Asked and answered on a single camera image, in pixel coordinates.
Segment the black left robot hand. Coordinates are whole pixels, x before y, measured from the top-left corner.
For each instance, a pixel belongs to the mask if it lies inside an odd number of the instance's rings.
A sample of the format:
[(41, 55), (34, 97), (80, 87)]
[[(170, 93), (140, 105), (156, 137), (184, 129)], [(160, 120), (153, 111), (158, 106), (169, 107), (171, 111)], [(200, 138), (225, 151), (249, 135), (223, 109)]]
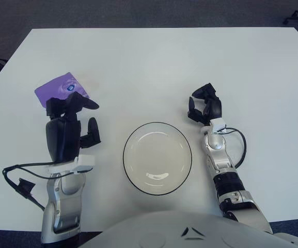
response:
[(50, 121), (46, 124), (46, 140), (49, 154), (55, 163), (73, 161), (79, 156), (81, 148), (89, 148), (101, 142), (97, 121), (91, 117), (87, 134), (81, 136), (81, 122), (77, 113), (83, 108), (96, 110), (99, 105), (73, 92), (64, 100), (51, 98), (46, 102), (46, 115)]

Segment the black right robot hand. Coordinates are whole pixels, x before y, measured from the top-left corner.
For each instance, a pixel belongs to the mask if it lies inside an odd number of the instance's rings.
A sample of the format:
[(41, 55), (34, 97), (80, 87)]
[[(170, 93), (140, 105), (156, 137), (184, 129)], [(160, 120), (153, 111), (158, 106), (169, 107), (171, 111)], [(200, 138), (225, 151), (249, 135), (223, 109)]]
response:
[[(195, 108), (193, 98), (204, 100), (205, 108), (203, 111)], [(189, 110), (187, 116), (195, 122), (204, 124), (204, 126), (209, 126), (212, 119), (222, 117), (222, 103), (216, 95), (216, 90), (211, 83), (195, 90), (189, 97)]]

